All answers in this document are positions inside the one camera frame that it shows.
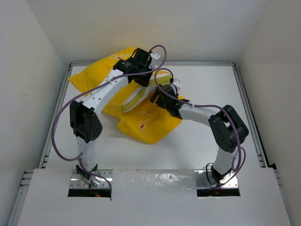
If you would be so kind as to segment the yellow pillowcase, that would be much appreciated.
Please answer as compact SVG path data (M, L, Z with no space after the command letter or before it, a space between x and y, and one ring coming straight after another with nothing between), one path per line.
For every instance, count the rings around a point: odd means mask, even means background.
M97 87L109 74L109 71L120 59L128 59L134 52L134 47L107 56L71 76L69 82L81 93ZM121 105L130 96L130 91L138 84L132 81L121 89L104 107L103 113L119 118L118 129L125 135L146 144L155 144L167 136L181 120L172 117L169 112L150 102L150 97L143 100L129 112L122 113Z

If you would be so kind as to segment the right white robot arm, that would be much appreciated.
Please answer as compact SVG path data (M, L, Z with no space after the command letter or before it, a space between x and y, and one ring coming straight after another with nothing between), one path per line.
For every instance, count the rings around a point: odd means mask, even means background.
M232 106L193 105L189 100L179 98L174 84L158 86L150 101L175 118L195 121L211 129L218 145L217 156L211 166L211 175L216 183L239 169L241 144L249 135L249 130Z

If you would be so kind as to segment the cream quilted pillow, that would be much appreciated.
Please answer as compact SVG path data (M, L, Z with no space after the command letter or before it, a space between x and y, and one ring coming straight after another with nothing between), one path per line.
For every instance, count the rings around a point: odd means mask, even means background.
M159 72L156 76L159 85L166 85L170 83L172 78L171 73L167 71ZM138 106L143 100L149 97L157 89L157 84L154 75L151 76L149 85L143 87L138 85L133 91L130 91L130 96L121 105L121 112L126 113Z

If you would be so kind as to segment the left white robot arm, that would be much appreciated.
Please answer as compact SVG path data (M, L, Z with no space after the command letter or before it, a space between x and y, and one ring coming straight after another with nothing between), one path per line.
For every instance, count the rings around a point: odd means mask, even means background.
M161 56L151 51L137 48L128 59L120 59L110 70L100 88L92 91L82 101L70 104L70 124L76 136L78 152L81 155L76 171L87 182L91 172L97 170L95 161L95 140L100 136L103 126L99 115L113 97L130 82L140 87L124 101L128 112L141 103L150 93L152 70Z

